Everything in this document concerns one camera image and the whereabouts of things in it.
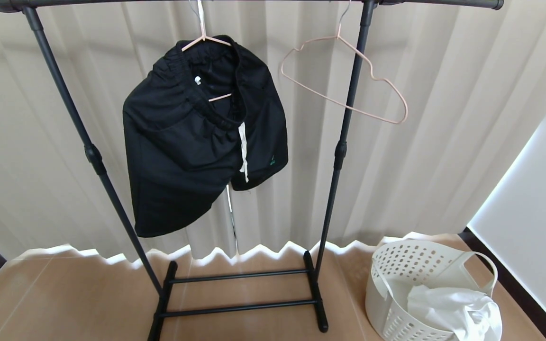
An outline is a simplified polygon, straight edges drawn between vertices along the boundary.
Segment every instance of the white plastic basket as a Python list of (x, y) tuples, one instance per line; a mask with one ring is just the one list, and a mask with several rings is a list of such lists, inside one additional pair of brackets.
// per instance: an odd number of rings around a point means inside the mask
[[(479, 287), (464, 262), (473, 255), (486, 259), (494, 278)], [(366, 290), (366, 313), (385, 341), (448, 341), (452, 332), (438, 330), (407, 312), (408, 293), (415, 285), (463, 287), (492, 296), (498, 274), (494, 263), (479, 252), (464, 252), (424, 240), (401, 240), (379, 247), (372, 256)]]

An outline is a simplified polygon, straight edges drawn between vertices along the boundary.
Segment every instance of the black shorts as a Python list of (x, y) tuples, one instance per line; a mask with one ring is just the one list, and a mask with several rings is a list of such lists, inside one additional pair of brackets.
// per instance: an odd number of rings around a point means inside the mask
[[(124, 103), (139, 237), (188, 226), (229, 182), (248, 190), (288, 163), (286, 118), (267, 65), (230, 37), (216, 38), (231, 46), (203, 41), (182, 52), (190, 41), (179, 41)], [(247, 174), (240, 172), (241, 123)]]

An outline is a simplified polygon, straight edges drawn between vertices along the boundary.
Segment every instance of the pink clothes hanger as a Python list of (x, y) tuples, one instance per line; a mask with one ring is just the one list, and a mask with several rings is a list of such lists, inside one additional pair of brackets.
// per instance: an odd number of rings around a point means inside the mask
[[(191, 41), (187, 45), (185, 45), (180, 51), (185, 52), (186, 50), (193, 47), (193, 45), (199, 43), (200, 41), (206, 41), (206, 40), (214, 41), (215, 43), (219, 43), (222, 45), (231, 46), (231, 44), (227, 43), (226, 41), (216, 39), (215, 37), (210, 37), (206, 35), (206, 24), (204, 23), (204, 19), (203, 19), (204, 15), (203, 15), (203, 6), (201, 4), (201, 0), (197, 0), (197, 9), (199, 11), (199, 14), (196, 13), (195, 9), (193, 9), (193, 6), (191, 6), (191, 10), (193, 11), (193, 13), (195, 13), (195, 15), (199, 17), (199, 26), (201, 28), (201, 36)], [(208, 102), (218, 101), (219, 99), (226, 99), (227, 97), (230, 97), (230, 95), (231, 95), (230, 93), (227, 93), (226, 95), (214, 97), (213, 99), (208, 99)]]
[[(348, 41), (346, 41), (343, 37), (340, 36), (340, 24), (343, 20), (343, 17), (345, 16), (345, 14), (347, 13), (347, 11), (349, 11), (349, 6), (351, 6), (351, 0), (349, 0), (349, 5), (347, 6), (347, 8), (345, 9), (345, 11), (343, 12), (343, 14), (340, 16), (340, 20), (338, 21), (338, 32), (336, 32), (336, 36), (327, 36), (327, 37), (318, 37), (318, 38), (315, 38), (315, 39), (310, 39), (308, 41), (305, 41), (301, 46), (300, 48), (293, 48), (292, 50), (290, 50), (290, 52), (288, 52), (288, 54), (286, 54), (286, 56), (283, 58), (282, 60), (282, 65), (281, 65), (281, 71), (282, 71), (282, 75), (284, 75), (284, 77), (288, 78), (289, 80), (291, 80), (292, 82), (295, 82), (297, 85), (305, 88), (306, 90), (309, 90), (311, 91), (312, 93), (318, 95), (319, 97), (323, 97), (324, 99), (327, 99), (328, 101), (331, 101), (332, 103), (336, 103), (342, 107), (345, 107), (345, 108), (348, 108), (350, 110), (353, 110), (355, 112), (358, 112), (360, 114), (364, 114), (366, 116), (370, 116), (372, 118), (375, 118), (375, 119), (379, 119), (381, 121), (385, 121), (385, 122), (388, 122), (388, 123), (393, 123), (393, 125), (399, 125), (400, 123), (403, 123), (404, 121), (406, 121), (406, 119), (408, 118), (408, 104), (406, 103), (406, 100), (404, 99), (404, 97), (401, 95), (401, 93), (399, 92), (399, 90), (397, 90), (397, 88), (393, 85), (392, 82), (390, 82), (388, 79), (386, 78), (376, 78), (374, 77), (373, 75), (373, 65), (372, 65), (372, 62), (362, 53), (362, 52), (359, 52), (357, 50), (357, 48), (355, 48), (353, 45), (351, 45)], [(373, 114), (369, 114), (365, 111), (362, 111), (362, 110), (359, 110), (357, 108), (354, 108), (354, 107), (351, 107), (351, 106), (348, 106), (346, 104), (343, 104), (343, 103), (340, 103), (338, 102), (337, 100), (335, 99), (330, 99), (330, 97), (327, 97), (325, 95), (322, 95), (321, 93), (318, 93), (317, 91), (311, 89), (310, 87), (308, 86), (305, 86), (305, 84), (301, 84), (300, 82), (298, 82), (297, 80), (295, 80), (294, 78), (286, 75), (286, 73), (283, 71), (283, 65), (284, 63), (286, 63), (286, 59), (288, 59), (288, 56), (290, 56), (290, 54), (292, 54), (292, 52), (296, 51), (296, 52), (300, 52), (303, 50), (303, 48), (305, 48), (305, 45), (309, 44), (309, 43), (313, 43), (315, 41), (322, 41), (322, 40), (330, 40), (330, 39), (337, 39), (337, 40), (340, 40), (342, 41), (342, 43), (344, 43), (345, 45), (347, 45), (348, 47), (351, 48), (351, 50), (353, 50), (358, 56), (360, 56), (360, 58), (362, 58), (363, 60), (365, 60), (368, 65), (370, 65), (370, 78), (372, 78), (372, 80), (374, 81), (383, 81), (383, 82), (386, 82), (387, 84), (389, 84), (391, 86), (391, 88), (393, 88), (393, 90), (395, 91), (395, 93), (397, 94), (397, 96), (399, 96), (399, 99), (401, 99), (402, 103), (403, 103), (403, 109), (404, 109), (404, 112), (403, 112), (403, 118), (400, 120), (400, 121), (392, 121), (390, 119), (386, 119), (386, 118), (383, 118), (383, 117), (380, 117), (380, 116), (376, 116), (376, 115), (373, 115)]]

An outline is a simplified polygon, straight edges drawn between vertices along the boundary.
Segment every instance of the curtain fold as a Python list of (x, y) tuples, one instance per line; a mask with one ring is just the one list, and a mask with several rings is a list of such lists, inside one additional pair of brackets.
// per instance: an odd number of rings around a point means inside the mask
[[(152, 64), (179, 39), (199, 35), (186, 1), (38, 9), (75, 104), (133, 220), (121, 107)], [(209, 35), (228, 34), (264, 60), (288, 120), (290, 163), (261, 186), (227, 193), (184, 230), (142, 239), (146, 250), (191, 245), (227, 255), (320, 237), (343, 108), (281, 77), (282, 57), (333, 35), (346, 4), (206, 1)], [(355, 43), (362, 5), (342, 35)], [(401, 4), (374, 11), (366, 55), (408, 100), (400, 126), (354, 114), (329, 239), (340, 246), (384, 235), (461, 231), (546, 114), (546, 1), (500, 11)], [(314, 43), (286, 63), (299, 81), (339, 101), (351, 50)], [(400, 101), (362, 69), (355, 106), (388, 118)], [(0, 13), (0, 253), (69, 243), (104, 257), (136, 254), (51, 80), (21, 14)]]

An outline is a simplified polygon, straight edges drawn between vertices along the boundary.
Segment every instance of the black garment rack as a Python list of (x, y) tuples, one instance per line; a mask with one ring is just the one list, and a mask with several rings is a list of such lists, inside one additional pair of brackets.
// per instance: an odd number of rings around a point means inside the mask
[[(330, 218), (332, 217), (332, 208), (334, 206), (334, 198), (336, 196), (336, 189), (338, 187), (338, 179), (340, 177), (340, 169), (343, 166), (343, 160), (345, 159), (347, 151), (347, 134), (349, 132), (349, 123), (351, 122), (352, 110), (345, 109), (345, 116), (343, 117), (342, 128), (340, 130), (340, 138), (336, 149), (334, 151), (334, 172), (332, 173), (332, 182), (330, 184), (330, 192), (328, 196), (328, 205), (326, 207), (325, 218), (323, 222), (323, 229), (321, 231), (321, 241), (320, 248), (317, 254), (317, 264), (314, 267), (313, 261), (310, 256), (309, 251), (306, 251), (303, 255), (305, 261), (305, 268), (301, 269), (291, 269), (291, 270), (281, 270), (281, 271), (266, 271), (266, 272), (253, 272), (247, 274), (234, 274), (226, 276), (205, 276), (205, 277), (192, 277), (192, 278), (176, 278), (176, 269), (178, 265), (175, 261), (171, 261), (163, 285), (160, 284), (155, 272), (153, 271), (152, 266), (145, 255), (145, 250), (143, 250), (134, 229), (132, 228), (132, 223), (128, 219), (126, 212), (124, 211), (121, 201), (113, 188), (104, 163), (102, 163), (102, 156), (96, 148), (96, 146), (91, 142), (91, 139), (85, 130), (85, 127), (82, 123), (80, 114), (77, 112), (77, 108), (73, 103), (73, 99), (67, 89), (67, 86), (64, 82), (63, 75), (58, 69), (56, 63), (56, 58), (52, 54), (52, 48), (48, 43), (46, 34), (44, 33), (44, 28), (41, 25), (39, 20), (39, 15), (37, 15), (37, 7), (45, 6), (59, 6), (59, 5), (71, 5), (71, 4), (95, 4), (100, 2), (122, 2), (122, 1), (144, 1), (144, 0), (0, 0), (0, 12), (2, 13), (16, 13), (22, 12), (28, 20), (28, 25), (35, 33), (37, 38), (37, 44), (39, 49), (45, 58), (45, 62), (50, 69), (52, 78), (54, 79), (54, 84), (58, 88), (58, 91), (63, 99), (64, 105), (67, 107), (69, 115), (73, 120), (73, 124), (77, 129), (80, 138), (84, 144), (85, 156), (88, 161), (94, 167), (94, 171), (100, 177), (102, 185), (106, 190), (109, 198), (121, 220), (126, 233), (130, 237), (132, 245), (138, 252), (145, 270), (157, 293), (159, 294), (159, 302), (157, 304), (154, 316), (153, 323), (151, 324), (151, 329), (149, 332), (148, 341), (157, 341), (160, 338), (161, 327), (163, 326), (163, 320), (166, 317), (179, 317), (179, 316), (189, 316), (189, 315), (200, 315), (200, 314), (211, 314), (211, 313), (225, 313), (228, 311), (243, 311), (243, 310), (252, 310), (252, 309), (264, 309), (264, 308), (275, 308), (281, 306), (297, 306), (297, 305), (313, 305), (315, 308), (317, 324), (321, 332), (327, 332), (328, 330), (328, 321), (326, 318), (326, 313), (323, 308), (323, 300), (321, 298), (321, 293), (319, 291), (318, 278), (319, 272), (321, 270), (321, 261), (323, 260), (323, 253), (325, 250), (326, 239), (328, 237), (328, 229), (330, 225)], [(357, 50), (364, 52), (366, 46), (366, 39), (368, 37), (368, 28), (372, 21), (373, 10), (378, 5), (395, 5), (403, 2), (418, 2), (418, 3), (429, 3), (429, 4), (444, 4), (444, 5), (458, 5), (458, 6), (472, 6), (472, 7), (482, 7), (488, 9), (500, 9), (503, 6), (503, 0), (362, 0), (364, 3), (364, 8), (362, 9), (362, 18), (360, 21), (360, 30), (357, 38)], [(359, 71), (362, 67), (362, 59), (356, 54), (355, 60), (353, 61), (353, 71), (351, 72), (351, 80), (349, 83), (349, 91), (347, 93), (347, 106), (353, 106), (355, 101), (355, 93), (357, 90), (357, 82), (359, 80)], [(195, 310), (185, 310), (185, 311), (167, 311), (168, 301), (170, 299), (172, 288), (174, 284), (178, 283), (191, 283), (196, 281), (213, 281), (213, 280), (229, 280), (235, 278), (247, 278), (247, 277), (264, 277), (264, 276), (279, 276), (279, 275), (289, 275), (289, 274), (306, 274), (307, 280), (309, 281), (309, 287), (311, 291), (310, 300), (291, 300), (284, 302), (272, 302), (267, 304), (251, 304), (251, 305), (236, 305), (236, 306), (225, 306), (219, 308), (208, 308), (208, 309), (195, 309)]]

